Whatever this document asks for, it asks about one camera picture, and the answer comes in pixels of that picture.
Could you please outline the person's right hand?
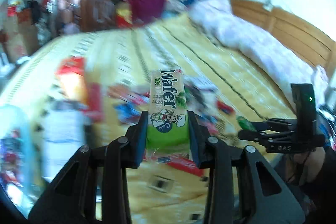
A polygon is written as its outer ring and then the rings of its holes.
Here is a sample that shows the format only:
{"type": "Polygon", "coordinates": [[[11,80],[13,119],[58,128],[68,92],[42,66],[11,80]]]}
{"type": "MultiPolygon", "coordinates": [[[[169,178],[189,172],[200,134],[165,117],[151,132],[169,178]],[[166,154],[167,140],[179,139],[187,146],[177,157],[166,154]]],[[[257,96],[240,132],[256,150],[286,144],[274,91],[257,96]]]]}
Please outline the person's right hand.
{"type": "Polygon", "coordinates": [[[296,164],[303,164],[303,174],[299,184],[313,181],[322,169],[326,152],[323,147],[317,147],[312,152],[294,154],[293,160],[296,164]]]}

